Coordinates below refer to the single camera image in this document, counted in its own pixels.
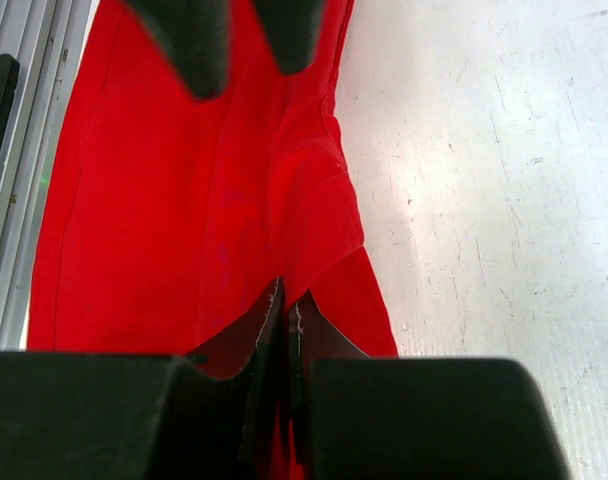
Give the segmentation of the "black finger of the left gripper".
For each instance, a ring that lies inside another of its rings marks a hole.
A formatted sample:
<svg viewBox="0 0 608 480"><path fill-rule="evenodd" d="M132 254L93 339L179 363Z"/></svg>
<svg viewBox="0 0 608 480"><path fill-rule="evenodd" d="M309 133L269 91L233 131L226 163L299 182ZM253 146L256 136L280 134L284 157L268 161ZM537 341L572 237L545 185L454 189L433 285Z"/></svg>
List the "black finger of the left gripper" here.
<svg viewBox="0 0 608 480"><path fill-rule="evenodd" d="M222 94L228 81L226 1L134 0L128 6L194 97L211 100Z"/></svg>
<svg viewBox="0 0 608 480"><path fill-rule="evenodd" d="M256 13L282 74L294 75L313 62L326 2L255 0Z"/></svg>

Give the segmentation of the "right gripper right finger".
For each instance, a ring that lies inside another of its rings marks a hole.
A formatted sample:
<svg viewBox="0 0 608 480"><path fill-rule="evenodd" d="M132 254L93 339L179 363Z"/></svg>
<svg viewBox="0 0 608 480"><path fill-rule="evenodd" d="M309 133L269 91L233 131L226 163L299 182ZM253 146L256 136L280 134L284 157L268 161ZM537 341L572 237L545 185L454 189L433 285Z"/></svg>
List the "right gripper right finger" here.
<svg viewBox="0 0 608 480"><path fill-rule="evenodd" d="M289 311L295 456L309 479L566 479L540 390L502 358L373 358L311 295Z"/></svg>

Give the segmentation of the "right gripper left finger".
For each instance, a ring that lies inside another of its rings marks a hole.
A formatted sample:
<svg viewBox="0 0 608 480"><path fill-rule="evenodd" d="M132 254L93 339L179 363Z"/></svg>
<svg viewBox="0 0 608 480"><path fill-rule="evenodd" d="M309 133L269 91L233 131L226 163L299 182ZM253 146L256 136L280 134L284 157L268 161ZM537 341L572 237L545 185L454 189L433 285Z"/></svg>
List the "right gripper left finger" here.
<svg viewBox="0 0 608 480"><path fill-rule="evenodd" d="M267 479L283 282L182 356L0 352L0 479Z"/></svg>

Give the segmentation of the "red trousers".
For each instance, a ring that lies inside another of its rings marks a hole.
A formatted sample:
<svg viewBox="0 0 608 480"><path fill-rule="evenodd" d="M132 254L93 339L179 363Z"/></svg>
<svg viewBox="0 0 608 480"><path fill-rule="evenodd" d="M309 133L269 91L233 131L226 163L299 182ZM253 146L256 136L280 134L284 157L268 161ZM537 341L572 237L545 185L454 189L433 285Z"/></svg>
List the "red trousers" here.
<svg viewBox="0 0 608 480"><path fill-rule="evenodd" d="M288 306L311 293L359 347L396 354L334 114L352 9L323 8L313 64L286 76L235 2L229 86L198 101L134 12L100 3L38 240L30 349L181 353L280 276Z"/></svg>

